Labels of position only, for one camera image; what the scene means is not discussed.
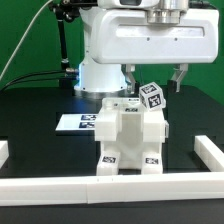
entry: white cube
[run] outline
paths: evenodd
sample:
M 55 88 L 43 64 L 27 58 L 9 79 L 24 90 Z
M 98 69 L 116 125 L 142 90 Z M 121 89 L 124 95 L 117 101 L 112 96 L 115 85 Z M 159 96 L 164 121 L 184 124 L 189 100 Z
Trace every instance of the white cube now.
M 155 82 L 140 87 L 139 98 L 142 105 L 150 111 L 166 107 L 163 91 Z
M 143 142 L 165 142 L 165 126 L 163 111 L 155 110 L 143 114 Z
M 117 110 L 101 109 L 95 120 L 95 141 L 116 141 L 119 131 L 119 116 Z
M 97 176 L 118 175 L 120 152 L 103 151 L 97 165 Z
M 162 174 L 163 164 L 160 154 L 144 152 L 142 155 L 141 174 Z

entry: white block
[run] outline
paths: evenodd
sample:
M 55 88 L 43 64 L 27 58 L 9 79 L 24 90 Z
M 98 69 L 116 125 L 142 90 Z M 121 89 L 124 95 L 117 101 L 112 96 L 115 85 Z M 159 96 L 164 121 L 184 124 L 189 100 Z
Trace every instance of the white block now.
M 163 111 L 148 111 L 143 116 L 143 142 L 165 142 L 166 122 Z
M 223 198 L 223 184 L 223 173 L 128 176 L 124 177 L 125 201 Z
M 119 130 L 118 111 L 101 109 L 95 121 L 95 141 L 116 141 Z
M 87 203 L 92 178 L 26 178 L 0 180 L 0 205 Z
M 88 203 L 124 202 L 122 176 L 98 177 L 87 184 Z
M 101 156 L 97 165 L 97 176 L 118 175 L 120 152 L 101 151 Z
M 160 154 L 151 154 L 144 152 L 142 155 L 141 174 L 162 174 L 163 164 Z
M 224 171 L 224 154 L 207 136 L 195 137 L 194 151 L 212 172 Z
M 0 168 L 9 157 L 8 142 L 0 141 Z

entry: black table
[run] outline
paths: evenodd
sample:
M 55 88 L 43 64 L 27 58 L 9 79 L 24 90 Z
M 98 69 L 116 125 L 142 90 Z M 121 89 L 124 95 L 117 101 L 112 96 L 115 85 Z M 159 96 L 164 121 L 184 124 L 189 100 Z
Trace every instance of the black table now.
M 190 86 L 178 94 L 164 87 L 164 93 L 170 124 L 163 145 L 164 172 L 208 171 L 193 151 L 194 136 L 207 135 L 224 149 L 224 107 Z M 98 113 L 100 108 L 100 100 L 57 88 L 0 94 L 0 140 L 8 140 L 10 153 L 0 178 L 95 175 L 99 143 L 93 133 L 57 134 L 55 128 L 62 114 Z M 223 223 L 223 210 L 223 199 L 1 207 L 0 223 Z

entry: green wall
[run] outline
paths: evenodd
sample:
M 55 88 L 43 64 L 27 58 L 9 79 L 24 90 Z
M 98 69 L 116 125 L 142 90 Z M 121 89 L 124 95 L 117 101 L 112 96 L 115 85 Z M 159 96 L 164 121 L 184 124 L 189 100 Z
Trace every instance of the green wall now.
M 15 49 L 31 19 L 46 0 L 5 1 L 1 5 L 0 23 L 0 71 Z M 214 99 L 224 104 L 224 1 L 210 0 L 220 11 L 220 50 L 213 64 L 190 65 L 184 84 L 196 86 Z M 77 19 L 66 24 L 68 55 L 72 66 L 77 67 L 83 57 L 82 23 Z M 57 22 L 48 9 L 41 14 L 10 65 L 0 87 L 23 74 L 60 69 L 60 46 Z M 142 65 L 145 83 L 156 81 L 166 84 L 172 77 L 172 65 Z M 137 66 L 136 78 L 140 68 Z M 29 83 L 26 86 L 56 86 L 56 81 Z

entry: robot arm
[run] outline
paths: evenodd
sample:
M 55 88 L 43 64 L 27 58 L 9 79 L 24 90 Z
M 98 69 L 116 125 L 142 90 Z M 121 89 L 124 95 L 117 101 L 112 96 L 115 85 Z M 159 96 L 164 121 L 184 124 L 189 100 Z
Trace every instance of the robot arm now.
M 188 0 L 121 2 L 98 1 L 107 10 L 93 23 L 91 55 L 96 62 L 178 64 L 171 82 L 178 92 L 189 63 L 212 63 L 217 57 L 217 10 L 188 9 Z

